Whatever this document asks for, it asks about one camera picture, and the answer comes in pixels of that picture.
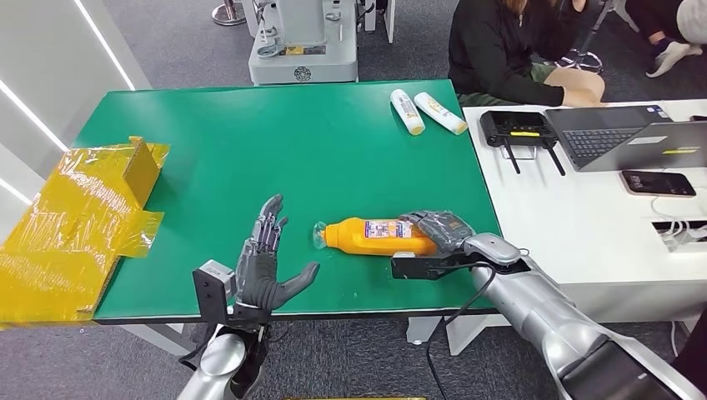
hand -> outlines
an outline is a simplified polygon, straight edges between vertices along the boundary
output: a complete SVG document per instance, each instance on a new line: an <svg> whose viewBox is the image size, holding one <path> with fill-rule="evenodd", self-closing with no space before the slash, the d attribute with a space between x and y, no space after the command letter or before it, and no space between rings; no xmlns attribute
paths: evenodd
<svg viewBox="0 0 707 400"><path fill-rule="evenodd" d="M603 103L596 97L594 92L589 89L565 89L563 106L586 108L586 107L602 107Z"/></svg>
<svg viewBox="0 0 707 400"><path fill-rule="evenodd" d="M283 195L272 196L260 209L253 233L243 243L236 266L236 298L265 311L280 308L312 284L319 271L318 262L310 262L296 277L277 282L278 245L287 217L278 220Z"/></svg>
<svg viewBox="0 0 707 400"><path fill-rule="evenodd" d="M474 235L474 230L450 211L415 211L401 215L400 219L414 223L441 253L461 250L464 241Z"/></svg>
<svg viewBox="0 0 707 400"><path fill-rule="evenodd" d="M577 13L581 13L587 5L587 0L572 0L572 7Z"/></svg>

gray carpet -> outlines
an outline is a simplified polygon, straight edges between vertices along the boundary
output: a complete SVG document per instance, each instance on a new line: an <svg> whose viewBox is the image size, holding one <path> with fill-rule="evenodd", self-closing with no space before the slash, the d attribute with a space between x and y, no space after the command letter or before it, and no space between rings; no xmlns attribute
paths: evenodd
<svg viewBox="0 0 707 400"><path fill-rule="evenodd" d="M106 0L155 88L249 85L245 26L219 27L210 12L218 0ZM362 80L442 78L447 35L456 2L398 2L395 43L384 30L359 35ZM707 97L700 71L707 57L692 57L661 79L643 71L647 45L609 16L592 47L605 61L607 101ZM669 324L610 325L670 360ZM418 395L439 399L424 347L404 340L397 319L277 322L263 385L254 399ZM681 347L684 335L679 332ZM484 331L462 354L450 357L446 339L432 346L452 399L556 398L539 355L508 327ZM52 327L0 332L0 399L172 399L190 371L174 357L120 327Z"/></svg>
<svg viewBox="0 0 707 400"><path fill-rule="evenodd" d="M423 346L404 340L398 319L276 322L253 400L286 397L426 396L440 399ZM610 324L672 359L669 323ZM678 333L679 348L684 335ZM120 327L0 332L0 399L174 399L191 372ZM485 330L459 356L443 335L432 354L450 399L556 398L541 357L509 327Z"/></svg>

green table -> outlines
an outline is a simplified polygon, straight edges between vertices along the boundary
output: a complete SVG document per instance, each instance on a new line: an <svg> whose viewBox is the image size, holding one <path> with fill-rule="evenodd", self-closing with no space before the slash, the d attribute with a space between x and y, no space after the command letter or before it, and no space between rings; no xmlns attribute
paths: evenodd
<svg viewBox="0 0 707 400"><path fill-rule="evenodd" d="M408 313L439 315L473 294L469 274L436 282L394 280L386 257L312 243L317 221L395 218L450 209L477 231L499 233L469 135L424 116L411 136L390 105L402 88L462 115L449 81L111 92L74 147L126 142L172 146L146 206L165 212L146 258L118 266L95 313L102 323L198 320L192 270L213 258L235 266L263 202L284 195L290 222L279 249L280 280L310 260L315 283L277 311L293 318ZM480 299L478 313L491 304Z"/></svg>

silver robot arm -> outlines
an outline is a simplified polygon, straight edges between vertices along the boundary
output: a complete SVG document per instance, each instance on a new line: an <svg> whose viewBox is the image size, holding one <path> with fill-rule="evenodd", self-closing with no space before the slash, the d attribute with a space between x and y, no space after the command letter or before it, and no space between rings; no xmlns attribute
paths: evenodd
<svg viewBox="0 0 707 400"><path fill-rule="evenodd" d="M464 241L496 265L485 296L516 332L542 354L562 399L705 399L685 377L641 342L592 321L535 261L510 243L482 233ZM523 267L518 268L520 261ZM471 271L479 289L491 275Z"/></svg>
<svg viewBox="0 0 707 400"><path fill-rule="evenodd" d="M209 323L209 330L207 341L180 358L194 374L178 400L246 398L260 379L268 355L272 311L316 278L319 264L310 262L300 274L277 282L278 245L287 223L286 217L278 219L282 201L278 194L263 205L251 236L243 243L235 271L210 260L193 272L199 313ZM204 348L197 367L187 362Z"/></svg>

black sleeve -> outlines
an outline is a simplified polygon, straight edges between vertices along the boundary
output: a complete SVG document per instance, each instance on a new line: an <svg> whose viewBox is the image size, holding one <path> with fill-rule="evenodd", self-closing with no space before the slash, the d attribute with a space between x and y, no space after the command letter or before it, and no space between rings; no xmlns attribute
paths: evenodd
<svg viewBox="0 0 707 400"><path fill-rule="evenodd" d="M584 10L589 7L589 0L584 6ZM535 51L544 59L557 61L561 59L572 48L577 39L579 30L579 16L584 12L577 12L571 1L564 6L564 10L558 16L557 10L550 5L544 4L539 10L542 13L542 30L539 41L535 44Z"/></svg>
<svg viewBox="0 0 707 400"><path fill-rule="evenodd" d="M468 24L462 33L470 62L488 94L510 102L559 106L564 89L535 82L513 71L506 62L503 39L493 9L469 10Z"/></svg>

